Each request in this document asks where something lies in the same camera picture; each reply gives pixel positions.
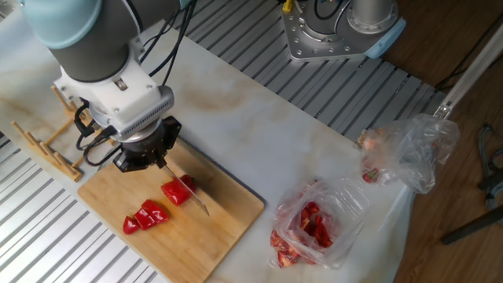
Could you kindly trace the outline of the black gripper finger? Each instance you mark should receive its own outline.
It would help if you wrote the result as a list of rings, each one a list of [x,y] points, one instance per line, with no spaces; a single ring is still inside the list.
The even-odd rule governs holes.
[[[167,164],[164,157],[174,146],[181,129],[182,125],[173,116],[168,116],[166,119],[162,120],[160,145],[157,149],[156,164],[158,168],[162,168]]]
[[[157,156],[154,153],[122,151],[113,159],[113,163],[123,173],[141,171],[157,164]]]

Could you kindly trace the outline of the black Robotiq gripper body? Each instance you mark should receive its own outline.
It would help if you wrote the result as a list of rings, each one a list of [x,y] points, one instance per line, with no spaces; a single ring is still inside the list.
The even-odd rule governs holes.
[[[150,135],[139,141],[122,144],[121,153],[130,162],[156,162],[166,155],[165,130],[159,125]]]

